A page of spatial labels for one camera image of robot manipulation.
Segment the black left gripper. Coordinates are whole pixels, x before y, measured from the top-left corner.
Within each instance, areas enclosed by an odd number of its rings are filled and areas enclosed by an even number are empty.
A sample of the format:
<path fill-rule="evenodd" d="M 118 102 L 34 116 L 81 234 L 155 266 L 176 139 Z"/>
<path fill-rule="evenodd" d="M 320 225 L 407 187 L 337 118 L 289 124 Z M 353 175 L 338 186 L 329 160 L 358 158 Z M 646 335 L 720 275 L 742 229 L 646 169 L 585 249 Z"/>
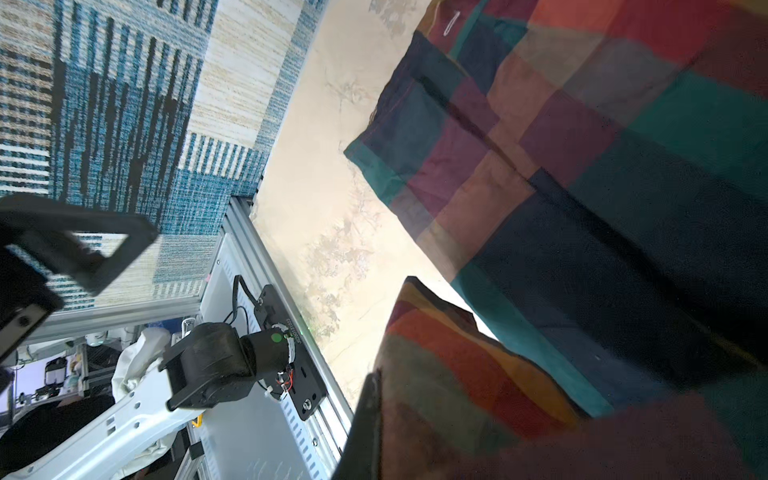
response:
<path fill-rule="evenodd" d="M 92 295 L 100 294 L 158 237 L 147 218 L 133 213 L 88 209 L 19 193 L 1 199 L 1 225 L 11 231 L 1 240 L 1 361 L 5 361 L 64 300 L 46 276 L 15 254 L 20 247 L 54 274 L 70 276 Z M 90 249 L 78 233 L 122 234 L 110 256 Z"/>

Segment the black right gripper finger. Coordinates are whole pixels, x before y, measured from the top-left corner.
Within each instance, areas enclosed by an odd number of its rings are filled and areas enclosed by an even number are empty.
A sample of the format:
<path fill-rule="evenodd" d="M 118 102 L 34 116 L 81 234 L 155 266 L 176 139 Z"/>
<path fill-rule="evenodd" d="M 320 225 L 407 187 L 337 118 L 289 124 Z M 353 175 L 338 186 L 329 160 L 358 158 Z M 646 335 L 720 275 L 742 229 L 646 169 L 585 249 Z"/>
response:
<path fill-rule="evenodd" d="M 333 480 L 377 480 L 381 476 L 381 372 L 369 373 L 363 384 L 349 435 Z"/>

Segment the plaid long sleeve shirt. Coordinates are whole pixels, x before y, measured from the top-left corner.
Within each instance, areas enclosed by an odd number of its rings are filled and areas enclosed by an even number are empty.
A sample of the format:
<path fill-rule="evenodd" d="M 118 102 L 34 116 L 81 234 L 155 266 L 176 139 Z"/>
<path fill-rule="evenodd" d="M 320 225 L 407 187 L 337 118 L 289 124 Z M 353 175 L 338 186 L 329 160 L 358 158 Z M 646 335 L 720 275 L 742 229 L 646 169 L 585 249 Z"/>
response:
<path fill-rule="evenodd" d="M 345 155 L 584 412 L 721 382 L 766 476 L 765 2 L 433 1 Z"/>

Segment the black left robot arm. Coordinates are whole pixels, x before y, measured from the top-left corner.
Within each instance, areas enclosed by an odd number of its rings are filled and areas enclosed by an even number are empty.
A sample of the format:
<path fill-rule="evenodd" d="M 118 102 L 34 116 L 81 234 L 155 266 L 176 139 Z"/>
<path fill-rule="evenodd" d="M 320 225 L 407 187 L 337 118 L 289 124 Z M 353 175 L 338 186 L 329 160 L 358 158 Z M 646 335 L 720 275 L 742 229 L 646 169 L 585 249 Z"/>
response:
<path fill-rule="evenodd" d="M 120 479 L 124 467 L 163 437 L 254 384 L 290 371 L 298 352 L 284 323 L 239 335 L 204 322 L 167 347 L 135 389 L 10 479 Z"/>

